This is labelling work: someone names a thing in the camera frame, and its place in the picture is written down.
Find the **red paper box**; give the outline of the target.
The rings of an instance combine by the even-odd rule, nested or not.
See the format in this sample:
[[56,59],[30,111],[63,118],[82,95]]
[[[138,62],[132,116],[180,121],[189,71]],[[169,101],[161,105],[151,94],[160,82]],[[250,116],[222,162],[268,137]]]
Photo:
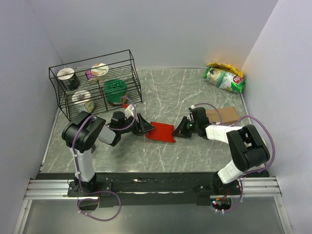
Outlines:
[[145,135],[148,139],[166,143],[176,142],[172,135],[175,129],[173,125],[154,121],[152,121],[151,124],[154,126],[154,129]]

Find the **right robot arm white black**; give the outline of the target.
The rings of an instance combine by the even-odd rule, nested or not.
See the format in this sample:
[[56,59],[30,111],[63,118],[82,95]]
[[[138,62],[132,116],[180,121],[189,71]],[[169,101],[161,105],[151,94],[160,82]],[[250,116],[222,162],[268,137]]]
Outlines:
[[191,138],[193,133],[207,140],[216,140],[229,145],[231,161],[214,174],[213,189],[218,194],[224,194],[230,189],[230,184],[248,174],[260,173],[267,170],[275,159],[275,145],[266,127],[253,116],[243,116],[254,119],[266,132],[272,153],[265,141],[252,124],[246,126],[224,125],[220,122],[212,123],[203,107],[189,108],[190,116],[184,116],[172,136]]

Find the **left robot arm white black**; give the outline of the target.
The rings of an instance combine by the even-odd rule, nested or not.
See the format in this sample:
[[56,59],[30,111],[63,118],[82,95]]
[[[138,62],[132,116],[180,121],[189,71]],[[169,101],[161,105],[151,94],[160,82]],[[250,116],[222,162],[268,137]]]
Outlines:
[[96,140],[116,146],[124,133],[145,135],[155,127],[140,113],[126,116],[122,111],[113,113],[109,124],[106,120],[86,111],[80,112],[62,131],[62,139],[69,147],[75,165],[75,184],[86,196],[97,190],[97,176],[92,164],[92,149]]

